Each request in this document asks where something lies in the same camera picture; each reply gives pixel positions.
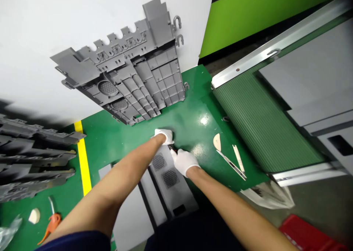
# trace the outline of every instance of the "white wall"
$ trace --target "white wall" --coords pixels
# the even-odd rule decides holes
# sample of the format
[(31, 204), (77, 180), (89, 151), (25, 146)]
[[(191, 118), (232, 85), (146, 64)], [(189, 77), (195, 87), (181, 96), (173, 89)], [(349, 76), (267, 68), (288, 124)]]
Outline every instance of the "white wall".
[[(151, 0), (0, 0), (0, 100), (10, 110), (71, 124), (102, 110), (61, 84), (50, 56), (72, 47), (95, 49), (93, 41), (144, 19)], [(181, 71), (197, 65), (211, 0), (161, 0), (179, 15), (185, 44), (177, 49)]]

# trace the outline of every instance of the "speaker grille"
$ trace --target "speaker grille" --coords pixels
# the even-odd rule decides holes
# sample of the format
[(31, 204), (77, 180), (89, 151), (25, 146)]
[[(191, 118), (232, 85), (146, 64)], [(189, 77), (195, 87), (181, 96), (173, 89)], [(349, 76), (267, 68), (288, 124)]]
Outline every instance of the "speaker grille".
[(167, 189), (178, 184), (180, 182), (175, 169), (170, 169), (162, 174), (162, 178)]
[(98, 84), (98, 90), (107, 96), (114, 96), (116, 95), (119, 91), (116, 89), (115, 86), (113, 86), (110, 82), (108, 81), (101, 81)]
[(120, 99), (112, 103), (111, 106), (116, 110), (123, 110), (128, 107), (128, 103), (125, 99)]
[(167, 163), (164, 160), (164, 157), (163, 157), (162, 153), (159, 153), (155, 157), (153, 157), (152, 165), (153, 165), (153, 168), (154, 168), (154, 170), (156, 172), (167, 165)]

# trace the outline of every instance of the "plastic bag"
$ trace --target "plastic bag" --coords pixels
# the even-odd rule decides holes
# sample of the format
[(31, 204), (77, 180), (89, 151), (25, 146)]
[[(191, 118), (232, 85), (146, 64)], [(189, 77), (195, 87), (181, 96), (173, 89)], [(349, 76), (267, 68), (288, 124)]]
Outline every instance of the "plastic bag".
[(17, 215), (10, 227), (0, 227), (0, 251), (3, 251), (14, 238), (15, 233), (22, 223), (22, 218)]
[(240, 192), (257, 205), (268, 209), (291, 209), (295, 206), (289, 188), (280, 187), (273, 181)]

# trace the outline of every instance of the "green workbench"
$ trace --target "green workbench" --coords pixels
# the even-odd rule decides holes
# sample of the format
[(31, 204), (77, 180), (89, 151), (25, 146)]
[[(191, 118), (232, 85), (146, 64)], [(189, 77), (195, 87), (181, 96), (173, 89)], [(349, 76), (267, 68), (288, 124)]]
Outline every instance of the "green workbench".
[[(254, 159), (242, 143), (231, 123), (222, 121), (226, 116), (211, 91), (211, 76), (204, 66), (197, 66), (182, 73), (188, 82), (185, 101), (162, 110), (162, 115), (134, 126), (117, 123), (106, 111), (82, 120), (92, 186), (99, 182), (98, 170), (109, 163), (118, 162), (128, 152), (146, 142), (156, 128), (174, 132), (175, 147), (192, 152), (200, 166), (216, 180), (234, 192), (245, 190), (268, 180), (256, 166)], [(243, 181), (213, 147), (213, 137), (220, 133), (222, 152), (237, 165), (232, 144), (237, 145), (245, 168), (247, 181)], [(42, 239), (51, 215), (48, 196), (52, 196), (56, 211), (65, 216), (83, 197), (78, 158), (69, 162), (76, 169), (75, 176), (67, 183), (38, 193), (33, 199), (1, 204), (1, 226), (8, 226), (20, 214), (21, 228), (7, 250), (33, 250)], [(203, 194), (187, 180), (200, 207), (208, 204)], [(27, 221), (33, 208), (40, 210), (39, 223)]]

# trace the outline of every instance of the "orange handle tool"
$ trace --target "orange handle tool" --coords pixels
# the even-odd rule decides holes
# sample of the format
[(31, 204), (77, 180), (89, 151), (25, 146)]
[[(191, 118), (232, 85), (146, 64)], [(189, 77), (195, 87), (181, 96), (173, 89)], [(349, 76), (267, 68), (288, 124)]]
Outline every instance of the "orange handle tool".
[(48, 224), (47, 230), (45, 231), (45, 235), (44, 235), (43, 239), (37, 245), (40, 245), (41, 243), (43, 243), (44, 240), (49, 236), (49, 233), (52, 233), (53, 231), (55, 231), (56, 227), (58, 227), (58, 225), (61, 222), (60, 214), (54, 212), (54, 205), (53, 205), (53, 202), (51, 200), (51, 197), (48, 197), (48, 198), (49, 198), (49, 201), (50, 201), (51, 212), (53, 213), (53, 215), (49, 217), (49, 221), (50, 222)]

